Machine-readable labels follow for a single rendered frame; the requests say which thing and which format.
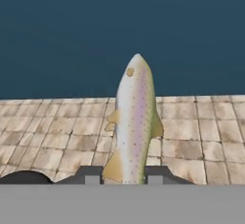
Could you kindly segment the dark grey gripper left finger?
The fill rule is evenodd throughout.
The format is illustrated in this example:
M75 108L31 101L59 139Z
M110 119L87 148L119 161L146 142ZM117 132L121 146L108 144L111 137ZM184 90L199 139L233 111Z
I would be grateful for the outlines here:
M100 185L104 184L102 179L103 166L81 166L78 171L67 178L57 181L58 184L86 184L88 176L96 176Z

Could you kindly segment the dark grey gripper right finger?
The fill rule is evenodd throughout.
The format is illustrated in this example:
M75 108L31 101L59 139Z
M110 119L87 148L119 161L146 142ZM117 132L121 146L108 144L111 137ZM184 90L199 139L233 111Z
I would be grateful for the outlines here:
M184 178L174 175L168 166L146 166L144 184L148 184L150 176L160 176L164 185L166 184L192 184Z

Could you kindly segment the speckled silver fish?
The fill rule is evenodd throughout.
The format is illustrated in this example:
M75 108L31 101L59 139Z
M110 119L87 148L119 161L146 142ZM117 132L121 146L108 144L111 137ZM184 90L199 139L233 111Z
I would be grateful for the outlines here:
M151 69L142 55L128 62L120 81L114 111L107 117L106 131L116 131L116 147L102 171L104 180L140 185L150 141L164 136L157 111Z

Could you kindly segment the black rounded object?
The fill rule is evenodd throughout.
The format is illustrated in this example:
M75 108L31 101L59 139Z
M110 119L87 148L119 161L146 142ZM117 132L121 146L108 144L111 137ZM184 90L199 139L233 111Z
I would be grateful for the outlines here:
M38 171L20 170L0 177L0 184L52 184L53 181Z

